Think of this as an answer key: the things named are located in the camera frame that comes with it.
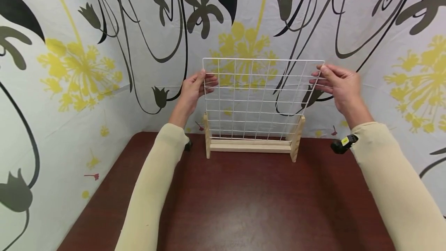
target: red flower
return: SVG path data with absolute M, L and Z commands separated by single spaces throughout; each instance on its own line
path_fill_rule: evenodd
M 84 177 L 94 177 L 94 180 L 97 181 L 99 179 L 99 174 L 94 175 L 84 175 Z
M 203 127 L 201 127 L 201 125 L 199 125 L 199 123 L 198 122 L 196 122 L 196 124 L 199 126 L 199 130 L 200 131 L 203 131 L 204 130 L 204 128 Z
M 337 133 L 337 131 L 336 131 L 335 126 L 333 126 L 333 129 L 334 129 L 334 132 L 332 133 L 332 135 L 333 135 L 333 136 L 336 136 L 338 133 Z

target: hand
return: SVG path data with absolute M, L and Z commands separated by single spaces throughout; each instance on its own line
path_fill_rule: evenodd
M 361 98 L 361 77 L 358 73 L 331 64 L 318 65 L 317 69 L 320 70 L 320 77 L 324 79 L 319 79 L 314 89 L 334 96 L 334 104 L 344 115 L 350 129 L 373 121 Z M 313 72 L 311 75 L 318 76 L 319 72 Z M 315 84 L 316 79 L 310 80 L 309 83 Z
M 195 111 L 198 98 L 204 95 L 206 83 L 206 93 L 214 91 L 212 87 L 218 85 L 218 79 L 214 74 L 206 74 L 205 70 L 200 70 L 191 77 L 183 81 L 181 95 L 169 119 L 169 123 L 184 128 L 187 119 Z

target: yellow stripe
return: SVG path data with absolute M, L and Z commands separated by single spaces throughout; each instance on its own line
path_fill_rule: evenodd
M 71 14 L 70 14 L 70 11 L 68 10 L 67 4 L 65 4 L 65 1 L 64 1 L 64 0 L 59 0 L 59 1 L 61 2 L 62 7 L 63 7 L 64 10 L 65 10 L 65 13 L 67 13 L 68 20 L 70 20 L 71 27 L 73 28 L 74 35 L 76 36 L 77 43 L 79 43 L 79 45 L 82 46 L 81 37 L 80 37 L 80 35 L 79 35 L 79 32 L 78 32 L 77 29 L 76 29 L 76 25 L 74 25 L 74 20 L 73 20 L 73 17 L 71 17 Z
M 259 19 L 257 20 L 256 40 L 257 40 L 257 34 L 258 34 L 258 32 L 259 32 L 259 29 L 260 29 L 260 23 L 262 22 L 263 11 L 264 11 L 264 9 L 265 9 L 265 3 L 266 3 L 266 0 L 262 0 L 262 5 L 261 5 L 261 7 L 260 7 Z

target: right hand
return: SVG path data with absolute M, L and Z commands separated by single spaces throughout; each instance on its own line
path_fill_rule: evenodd
M 338 111 L 344 114 L 352 104 L 362 103 L 361 77 L 358 73 L 331 64 L 318 65 L 316 68 L 321 72 L 321 79 L 317 81 L 314 89 L 332 94 Z M 319 72 L 313 72 L 311 75 L 318 76 Z M 310 80 L 309 83 L 316 83 L 316 79 Z
M 314 89 L 334 96 L 334 104 L 344 115 L 350 129 L 374 121 L 361 98 L 361 78 L 358 73 L 331 64 L 318 65 L 317 69 L 320 70 L 320 77 L 325 79 L 319 79 Z

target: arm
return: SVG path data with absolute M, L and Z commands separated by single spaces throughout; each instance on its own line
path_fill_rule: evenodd
M 352 146 L 356 161 L 396 249 L 446 250 L 443 215 L 390 131 L 374 122 L 361 98 L 358 73 L 332 65 L 317 68 L 324 79 L 315 89 L 334 96 L 337 109 L 358 137 Z
M 184 80 L 169 122 L 159 131 L 142 166 L 115 251 L 156 250 L 161 211 L 175 166 L 189 140 L 183 128 L 204 94 L 203 81 L 206 93 L 213 92 L 210 87 L 218 84 L 213 74 L 206 75 L 204 71 Z
M 159 131 L 133 189 L 116 251 L 156 250 L 161 210 L 187 142 L 176 125 L 168 123 Z
M 446 222 L 428 190 L 383 124 L 353 128 L 356 161 L 396 250 L 446 250 Z

